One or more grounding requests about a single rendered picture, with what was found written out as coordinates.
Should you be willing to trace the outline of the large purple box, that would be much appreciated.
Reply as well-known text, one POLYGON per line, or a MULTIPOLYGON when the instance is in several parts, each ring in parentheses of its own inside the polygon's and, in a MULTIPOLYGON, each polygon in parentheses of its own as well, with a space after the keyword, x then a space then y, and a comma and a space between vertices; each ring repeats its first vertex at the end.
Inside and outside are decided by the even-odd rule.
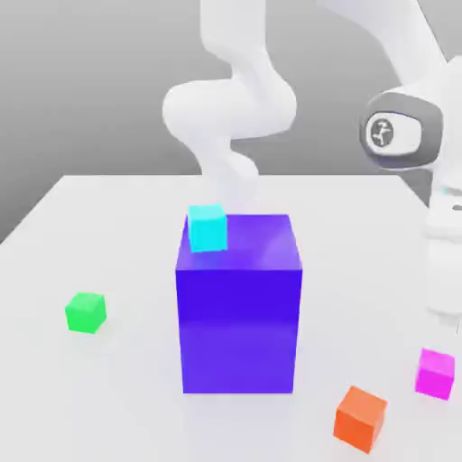
POLYGON ((189 394, 292 393, 302 264, 286 215, 230 215, 228 248, 178 252, 182 388, 189 394))

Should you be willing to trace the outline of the small green cube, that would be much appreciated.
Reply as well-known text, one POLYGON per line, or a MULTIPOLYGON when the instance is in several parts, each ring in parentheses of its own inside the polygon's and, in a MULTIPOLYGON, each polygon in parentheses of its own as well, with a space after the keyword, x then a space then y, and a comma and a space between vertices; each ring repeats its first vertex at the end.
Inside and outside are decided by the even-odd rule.
POLYGON ((68 328, 95 334, 106 320, 106 300, 102 294, 78 292, 65 307, 68 328))

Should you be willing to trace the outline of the small magenta cube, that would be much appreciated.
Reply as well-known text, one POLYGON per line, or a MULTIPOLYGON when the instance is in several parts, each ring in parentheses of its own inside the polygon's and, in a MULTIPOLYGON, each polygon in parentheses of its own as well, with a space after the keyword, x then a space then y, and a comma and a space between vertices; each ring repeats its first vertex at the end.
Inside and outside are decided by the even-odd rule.
POLYGON ((423 348, 415 380, 415 392, 447 401, 455 381, 455 357, 423 348))

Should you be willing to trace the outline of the small orange cube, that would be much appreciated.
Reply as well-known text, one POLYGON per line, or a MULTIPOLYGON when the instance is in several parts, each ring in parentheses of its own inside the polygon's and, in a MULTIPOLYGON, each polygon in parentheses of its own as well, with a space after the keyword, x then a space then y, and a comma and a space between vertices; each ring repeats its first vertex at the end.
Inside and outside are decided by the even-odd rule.
POLYGON ((369 454, 383 427, 388 401, 351 386, 338 405, 333 436, 369 454))

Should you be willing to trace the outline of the small cyan cube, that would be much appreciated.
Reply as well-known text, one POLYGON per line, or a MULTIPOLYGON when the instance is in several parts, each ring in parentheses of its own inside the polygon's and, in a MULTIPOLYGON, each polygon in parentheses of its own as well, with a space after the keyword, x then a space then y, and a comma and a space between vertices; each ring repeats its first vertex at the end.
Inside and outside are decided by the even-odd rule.
POLYGON ((188 234, 193 253, 227 249, 227 217, 220 204, 188 207, 188 234))

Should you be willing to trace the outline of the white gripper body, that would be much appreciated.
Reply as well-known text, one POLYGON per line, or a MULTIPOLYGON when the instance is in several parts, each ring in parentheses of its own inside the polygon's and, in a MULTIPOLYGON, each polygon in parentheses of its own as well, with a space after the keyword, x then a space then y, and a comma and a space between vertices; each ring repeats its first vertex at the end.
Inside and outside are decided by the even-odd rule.
POLYGON ((462 235, 426 232, 426 293, 430 309, 462 316, 462 235))

